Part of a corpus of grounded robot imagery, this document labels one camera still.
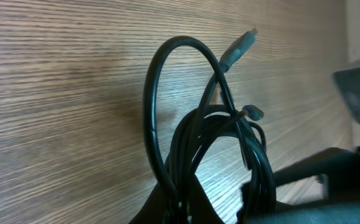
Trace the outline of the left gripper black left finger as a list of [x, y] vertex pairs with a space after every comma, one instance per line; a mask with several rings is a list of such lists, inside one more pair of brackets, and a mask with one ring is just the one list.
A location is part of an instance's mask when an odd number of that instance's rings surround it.
[[142, 223], [209, 223], [221, 224], [218, 216], [195, 175], [188, 181], [187, 196], [173, 202], [157, 184], [147, 201], [130, 221]]

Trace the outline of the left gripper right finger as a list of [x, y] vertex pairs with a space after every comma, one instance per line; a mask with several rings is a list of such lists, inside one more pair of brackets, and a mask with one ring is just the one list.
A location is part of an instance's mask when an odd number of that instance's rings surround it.
[[360, 223], [360, 146], [325, 149], [276, 171], [275, 180], [275, 208], [242, 207], [238, 223]]

